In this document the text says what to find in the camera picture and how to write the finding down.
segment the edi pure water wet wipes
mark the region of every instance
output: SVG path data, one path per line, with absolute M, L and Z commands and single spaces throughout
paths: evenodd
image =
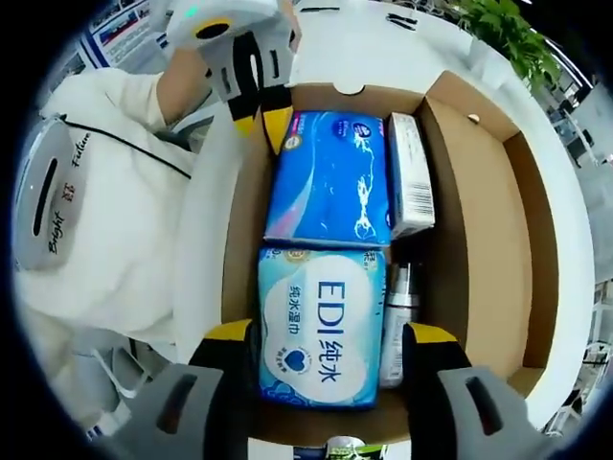
M 262 396 L 298 406 L 372 407 L 383 254 L 263 249 L 258 279 Z
M 383 122 L 296 112 L 285 136 L 264 239 L 372 248 L 391 239 Z

